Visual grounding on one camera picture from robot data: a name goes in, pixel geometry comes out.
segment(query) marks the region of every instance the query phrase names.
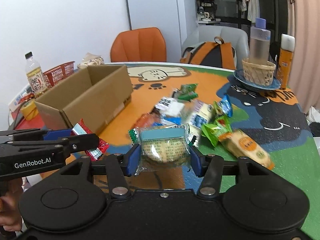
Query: orange spray can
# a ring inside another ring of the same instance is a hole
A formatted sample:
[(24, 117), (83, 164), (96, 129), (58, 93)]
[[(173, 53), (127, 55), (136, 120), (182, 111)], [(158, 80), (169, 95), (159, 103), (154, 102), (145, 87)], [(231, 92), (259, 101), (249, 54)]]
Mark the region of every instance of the orange spray can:
[(281, 89), (286, 89), (289, 81), (291, 63), (294, 52), (295, 38), (293, 36), (281, 35), (281, 48), (279, 56), (278, 70), (276, 74), (277, 80), (281, 83)]

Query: bottle with black cap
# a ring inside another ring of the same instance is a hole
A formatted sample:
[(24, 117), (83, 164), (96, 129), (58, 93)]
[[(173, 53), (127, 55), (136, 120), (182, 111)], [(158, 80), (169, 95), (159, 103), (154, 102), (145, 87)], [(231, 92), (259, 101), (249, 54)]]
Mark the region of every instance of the bottle with black cap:
[(45, 82), (41, 66), (39, 62), (33, 59), (32, 52), (30, 51), (26, 55), (26, 74), (28, 81), (30, 83), (32, 92), (34, 93), (35, 97), (40, 96), (43, 94), (47, 89), (47, 84)]

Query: blue plate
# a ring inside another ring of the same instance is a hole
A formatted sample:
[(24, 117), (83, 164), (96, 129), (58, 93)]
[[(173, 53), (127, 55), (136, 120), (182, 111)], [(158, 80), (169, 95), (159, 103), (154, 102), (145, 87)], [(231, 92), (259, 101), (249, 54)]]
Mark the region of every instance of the blue plate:
[(242, 82), (246, 88), (248, 88), (249, 90), (253, 90), (255, 92), (259, 92), (261, 90), (277, 90), (281, 87), (279, 80), (277, 80), (275, 77), (273, 78), (272, 84), (270, 86), (263, 86), (263, 85), (258, 85), (256, 83), (247, 81), (244, 78), (242, 69), (237, 69), (233, 74), (235, 78), (240, 82)]

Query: orange and black backpack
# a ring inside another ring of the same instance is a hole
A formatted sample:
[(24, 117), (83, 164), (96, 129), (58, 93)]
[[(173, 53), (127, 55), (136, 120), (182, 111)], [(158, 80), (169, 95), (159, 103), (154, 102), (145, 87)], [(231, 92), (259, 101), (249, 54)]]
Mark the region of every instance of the orange and black backpack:
[(215, 37), (214, 42), (205, 41), (187, 47), (182, 54), (180, 63), (235, 70), (237, 65), (236, 51), (230, 42), (225, 43), (221, 37)]

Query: chair backrest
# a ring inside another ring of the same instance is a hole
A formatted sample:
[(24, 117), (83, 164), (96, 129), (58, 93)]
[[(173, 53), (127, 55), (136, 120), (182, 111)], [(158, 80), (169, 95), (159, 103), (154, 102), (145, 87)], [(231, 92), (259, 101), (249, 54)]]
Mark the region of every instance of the chair backrest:
[(236, 50), (237, 69), (242, 68), (242, 59), (249, 57), (248, 35), (244, 30), (215, 25), (200, 25), (191, 33), (182, 45), (184, 50), (194, 44), (204, 41), (214, 41), (216, 36), (220, 36), (225, 42), (231, 42)]
[(111, 62), (166, 62), (164, 38), (158, 28), (143, 28), (119, 33), (110, 51)]

